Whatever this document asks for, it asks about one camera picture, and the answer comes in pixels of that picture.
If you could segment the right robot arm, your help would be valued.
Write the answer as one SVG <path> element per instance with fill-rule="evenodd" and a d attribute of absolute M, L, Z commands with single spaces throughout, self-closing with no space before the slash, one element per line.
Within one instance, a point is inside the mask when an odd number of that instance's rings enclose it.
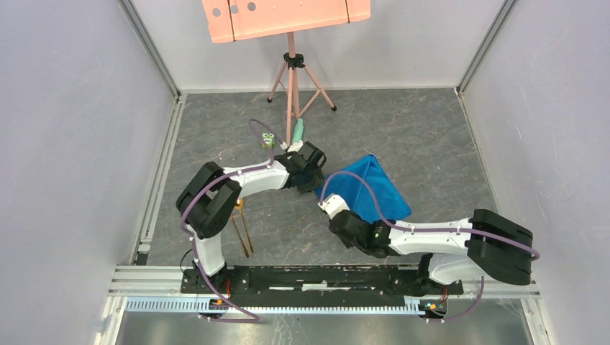
<path fill-rule="evenodd" d="M 447 223 L 369 223 L 348 209 L 328 216 L 329 230 L 348 248 L 376 258 L 420 253 L 424 269 L 416 272 L 415 282 L 424 293 L 479 277 L 528 285 L 532 262 L 540 258 L 530 230 L 487 209 Z"/>

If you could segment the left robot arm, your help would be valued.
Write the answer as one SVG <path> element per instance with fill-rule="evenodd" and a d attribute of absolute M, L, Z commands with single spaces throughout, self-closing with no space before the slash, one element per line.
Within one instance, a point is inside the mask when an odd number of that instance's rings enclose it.
<path fill-rule="evenodd" d="M 191 237 L 198 282 L 209 293 L 226 283 L 221 231 L 239 199 L 267 190 L 295 188 L 309 193 L 324 184 L 326 155 L 307 141 L 257 165 L 220 167 L 205 163 L 176 201 L 181 229 Z"/>

